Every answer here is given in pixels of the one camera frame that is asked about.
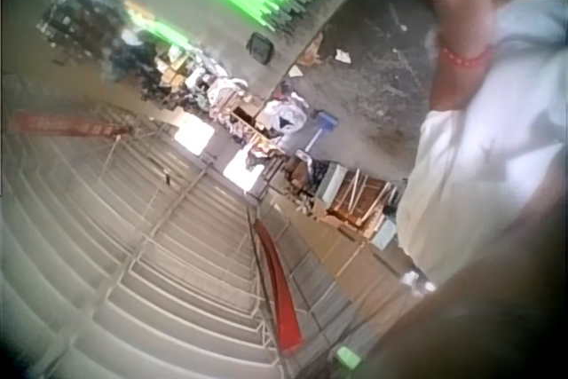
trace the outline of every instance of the white shirt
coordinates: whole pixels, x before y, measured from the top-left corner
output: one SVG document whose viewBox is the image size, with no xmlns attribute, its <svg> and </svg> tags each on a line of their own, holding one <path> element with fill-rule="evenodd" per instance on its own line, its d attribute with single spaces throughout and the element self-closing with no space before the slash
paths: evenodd
<svg viewBox="0 0 568 379">
<path fill-rule="evenodd" d="M 398 206 L 400 246 L 436 285 L 516 219 L 566 141 L 568 0 L 516 0 L 498 28 L 468 108 L 428 113 Z"/>
</svg>

